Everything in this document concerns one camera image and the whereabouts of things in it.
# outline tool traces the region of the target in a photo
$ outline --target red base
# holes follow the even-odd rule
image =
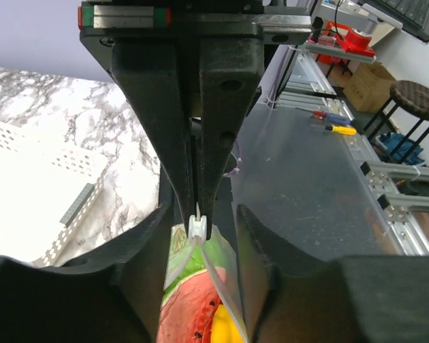
[[[346,52],[369,57],[375,55],[375,52],[369,47],[372,37],[364,37],[349,30],[343,40],[338,35],[335,35],[335,38],[337,44]]]

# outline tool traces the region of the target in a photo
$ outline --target black stool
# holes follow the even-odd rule
[[[389,105],[392,101],[395,102],[394,107],[389,111],[385,116],[383,110]],[[364,131],[367,130],[375,122],[377,118],[382,118],[382,121],[375,127],[368,136],[369,141],[375,137],[375,135],[380,131],[383,125],[388,121],[388,119],[393,115],[396,109],[402,108],[408,113],[412,114],[419,118],[418,123],[405,135],[402,141],[393,149],[391,156],[399,150],[399,148],[410,138],[413,132],[424,122],[429,121],[429,88],[424,87],[421,84],[417,84],[412,81],[396,81],[390,87],[390,98],[386,101],[380,111],[367,123],[364,128]],[[398,161],[399,164],[407,160],[413,150],[423,141],[423,139],[429,134],[429,127],[423,132],[423,134],[413,143],[410,149],[404,154],[404,156]]]

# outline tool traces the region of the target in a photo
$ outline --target marble tabletop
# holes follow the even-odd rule
[[[108,158],[104,190],[57,264],[109,241],[157,205],[159,160],[116,84],[0,68],[0,121]]]

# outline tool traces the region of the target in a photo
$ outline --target white basket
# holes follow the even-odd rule
[[[106,166],[101,154],[0,122],[0,254],[54,264],[102,190]]]

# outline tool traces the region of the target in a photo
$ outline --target blue screwdriver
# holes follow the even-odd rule
[[[301,110],[313,113],[313,116],[316,116],[317,118],[321,118],[322,120],[328,121],[333,124],[342,125],[342,126],[351,125],[351,119],[346,118],[344,116],[339,116],[338,114],[335,114],[335,113],[330,113],[330,112],[320,111],[320,110],[310,111],[309,109],[301,109]]]

